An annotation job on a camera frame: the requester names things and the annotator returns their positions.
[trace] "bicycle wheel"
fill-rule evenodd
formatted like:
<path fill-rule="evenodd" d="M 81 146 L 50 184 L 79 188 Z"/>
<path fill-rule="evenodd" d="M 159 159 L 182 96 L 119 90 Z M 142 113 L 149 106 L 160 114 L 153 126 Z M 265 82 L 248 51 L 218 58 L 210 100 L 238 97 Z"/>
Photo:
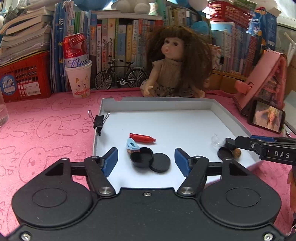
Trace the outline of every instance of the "bicycle wheel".
<path fill-rule="evenodd" d="M 97 90 L 109 90 L 112 86 L 113 78 L 110 73 L 102 71 L 98 73 L 94 80 L 94 84 Z"/>
<path fill-rule="evenodd" d="M 141 68 L 133 68 L 126 74 L 126 81 L 131 88 L 140 87 L 146 79 L 147 75 Z"/>

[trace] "smartphone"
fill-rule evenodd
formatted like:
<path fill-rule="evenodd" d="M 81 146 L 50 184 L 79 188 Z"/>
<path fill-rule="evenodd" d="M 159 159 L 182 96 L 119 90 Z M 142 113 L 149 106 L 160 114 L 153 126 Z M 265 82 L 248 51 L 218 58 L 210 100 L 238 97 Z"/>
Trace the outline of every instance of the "smartphone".
<path fill-rule="evenodd" d="M 286 113 L 265 102 L 255 99 L 248 115 L 248 123 L 253 126 L 280 133 Z"/>

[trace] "blue gripper pad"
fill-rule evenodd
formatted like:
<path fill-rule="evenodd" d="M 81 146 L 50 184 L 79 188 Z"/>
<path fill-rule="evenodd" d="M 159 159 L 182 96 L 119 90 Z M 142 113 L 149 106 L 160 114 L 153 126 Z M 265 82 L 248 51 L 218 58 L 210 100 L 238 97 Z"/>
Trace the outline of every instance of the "blue gripper pad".
<path fill-rule="evenodd" d="M 105 159 L 104 166 L 102 168 L 102 172 L 104 173 L 105 177 L 108 177 L 112 172 L 113 168 L 115 167 L 118 161 L 118 150 L 115 147 L 112 147 L 105 155 L 101 157 Z"/>
<path fill-rule="evenodd" d="M 175 149 L 175 162 L 179 170 L 182 172 L 183 176 L 187 177 L 191 171 L 188 163 L 188 158 L 186 158 L 178 149 L 180 148 Z"/>
<path fill-rule="evenodd" d="M 274 142 L 274 139 L 272 137 L 250 136 L 250 138 L 257 139 L 257 140 L 260 140 L 260 141 Z"/>

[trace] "doll hair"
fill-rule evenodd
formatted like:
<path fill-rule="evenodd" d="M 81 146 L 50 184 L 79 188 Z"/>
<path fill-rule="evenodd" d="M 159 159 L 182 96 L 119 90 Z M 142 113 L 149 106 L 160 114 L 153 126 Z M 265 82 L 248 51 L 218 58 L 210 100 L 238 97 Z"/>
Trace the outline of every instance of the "doll hair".
<path fill-rule="evenodd" d="M 267 124 L 269 122 L 269 118 L 270 118 L 271 113 L 274 113 L 274 115 L 275 115 L 275 118 L 272 121 L 272 126 L 274 126 L 274 124 L 277 121 L 277 118 L 279 117 L 279 111 L 276 108 L 272 107 L 272 106 L 270 106 L 268 108 Z"/>
<path fill-rule="evenodd" d="M 184 26 L 157 28 L 149 35 L 147 40 L 147 71 L 152 70 L 152 62 L 165 58 L 161 52 L 161 47 L 165 38 L 170 37 L 177 37 L 184 41 L 181 80 L 203 89 L 204 81 L 212 74 L 211 50 L 202 35 Z"/>

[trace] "label sticker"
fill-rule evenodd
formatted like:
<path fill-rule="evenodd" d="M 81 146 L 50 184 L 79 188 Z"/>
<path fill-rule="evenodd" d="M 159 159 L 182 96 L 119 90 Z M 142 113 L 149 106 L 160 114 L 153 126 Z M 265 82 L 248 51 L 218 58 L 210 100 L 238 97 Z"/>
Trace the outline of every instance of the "label sticker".
<path fill-rule="evenodd" d="M 5 75 L 0 79 L 0 88 L 4 95 L 13 95 L 17 89 L 17 83 L 12 75 Z"/>
<path fill-rule="evenodd" d="M 24 84 L 24 89 L 26 90 L 28 96 L 41 94 L 38 82 Z"/>

